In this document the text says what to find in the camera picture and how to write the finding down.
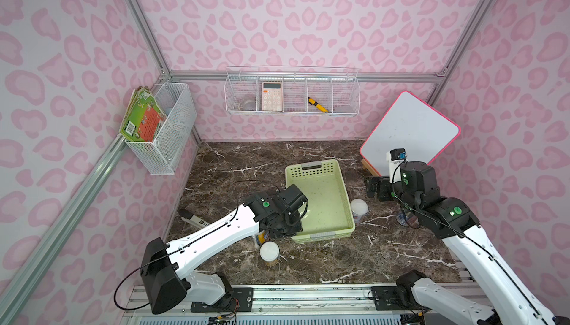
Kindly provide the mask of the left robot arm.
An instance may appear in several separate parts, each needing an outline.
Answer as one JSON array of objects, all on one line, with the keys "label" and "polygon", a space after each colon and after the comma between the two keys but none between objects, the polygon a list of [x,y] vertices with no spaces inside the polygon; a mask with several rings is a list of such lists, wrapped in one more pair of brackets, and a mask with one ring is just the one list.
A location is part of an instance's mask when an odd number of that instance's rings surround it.
[{"label": "left robot arm", "polygon": [[222,273],[203,274],[197,268],[224,249],[248,237],[268,232],[272,239],[292,237],[302,230],[309,200],[295,185],[283,191],[249,196],[236,210],[204,229],[177,240],[152,240],[145,248],[140,277],[154,315],[183,301],[223,309],[234,293]]}]

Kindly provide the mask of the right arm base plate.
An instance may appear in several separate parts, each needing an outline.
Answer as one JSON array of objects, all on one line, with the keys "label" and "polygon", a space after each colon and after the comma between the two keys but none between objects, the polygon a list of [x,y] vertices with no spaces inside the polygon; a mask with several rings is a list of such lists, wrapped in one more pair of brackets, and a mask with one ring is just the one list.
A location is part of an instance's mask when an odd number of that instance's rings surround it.
[{"label": "right arm base plate", "polygon": [[403,286],[373,286],[367,297],[377,311],[418,310],[418,304]]}]

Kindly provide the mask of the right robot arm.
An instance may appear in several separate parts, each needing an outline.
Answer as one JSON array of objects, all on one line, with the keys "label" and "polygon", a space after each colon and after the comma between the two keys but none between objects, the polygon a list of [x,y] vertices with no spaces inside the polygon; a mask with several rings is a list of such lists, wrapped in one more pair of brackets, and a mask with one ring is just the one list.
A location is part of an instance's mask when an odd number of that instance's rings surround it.
[{"label": "right robot arm", "polygon": [[435,170],[423,162],[392,160],[383,177],[365,179],[368,197],[396,200],[403,215],[433,232],[456,255],[485,293],[485,306],[437,285],[412,270],[396,281],[392,304],[431,310],[455,324],[568,324],[537,299],[506,263],[475,213],[455,197],[443,197]]}]

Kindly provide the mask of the green plastic basket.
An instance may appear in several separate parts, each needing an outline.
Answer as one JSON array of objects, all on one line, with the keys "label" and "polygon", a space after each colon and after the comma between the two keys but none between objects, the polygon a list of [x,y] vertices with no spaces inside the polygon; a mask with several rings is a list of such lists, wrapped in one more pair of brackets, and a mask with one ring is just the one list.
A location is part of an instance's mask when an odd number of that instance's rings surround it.
[{"label": "green plastic basket", "polygon": [[350,237],[355,229],[350,201],[338,160],[291,165],[285,169],[286,186],[295,185],[309,201],[303,230],[292,239],[312,243]]}]

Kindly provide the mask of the clear jar blue lid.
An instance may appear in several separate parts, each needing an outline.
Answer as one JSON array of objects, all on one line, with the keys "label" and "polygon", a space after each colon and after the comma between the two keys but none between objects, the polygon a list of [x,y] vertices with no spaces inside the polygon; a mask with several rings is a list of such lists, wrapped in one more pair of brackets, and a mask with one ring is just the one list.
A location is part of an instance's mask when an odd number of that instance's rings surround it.
[{"label": "clear jar blue lid", "polygon": [[396,215],[396,220],[403,227],[411,227],[412,229],[420,227],[418,217],[409,208],[401,208],[398,215]]}]

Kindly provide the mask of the grey stapler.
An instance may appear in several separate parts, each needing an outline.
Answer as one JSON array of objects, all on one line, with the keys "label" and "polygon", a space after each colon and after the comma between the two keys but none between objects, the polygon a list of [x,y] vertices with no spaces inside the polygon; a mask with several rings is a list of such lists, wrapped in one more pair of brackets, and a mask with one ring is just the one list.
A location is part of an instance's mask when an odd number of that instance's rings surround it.
[{"label": "grey stapler", "polygon": [[208,222],[206,222],[204,219],[200,218],[199,216],[195,215],[193,212],[191,212],[188,209],[179,210],[178,215],[180,216],[182,221],[192,225],[193,227],[203,229],[209,226]]}]

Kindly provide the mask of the short orange can white lid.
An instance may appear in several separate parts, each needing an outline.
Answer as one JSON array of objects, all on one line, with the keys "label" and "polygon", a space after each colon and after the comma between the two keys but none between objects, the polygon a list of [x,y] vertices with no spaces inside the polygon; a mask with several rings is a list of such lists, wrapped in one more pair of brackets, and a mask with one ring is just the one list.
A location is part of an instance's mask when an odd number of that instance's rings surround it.
[{"label": "short orange can white lid", "polygon": [[260,256],[265,264],[273,267],[279,263],[280,249],[277,243],[267,241],[260,248]]}]

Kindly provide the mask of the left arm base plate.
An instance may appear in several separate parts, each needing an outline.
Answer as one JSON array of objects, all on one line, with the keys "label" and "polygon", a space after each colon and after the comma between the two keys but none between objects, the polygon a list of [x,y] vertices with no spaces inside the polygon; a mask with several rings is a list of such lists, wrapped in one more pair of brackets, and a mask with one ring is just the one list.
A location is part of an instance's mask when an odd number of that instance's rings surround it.
[{"label": "left arm base plate", "polygon": [[254,300],[254,289],[252,287],[233,288],[232,291],[224,295],[213,305],[193,302],[191,304],[192,313],[250,313]]}]

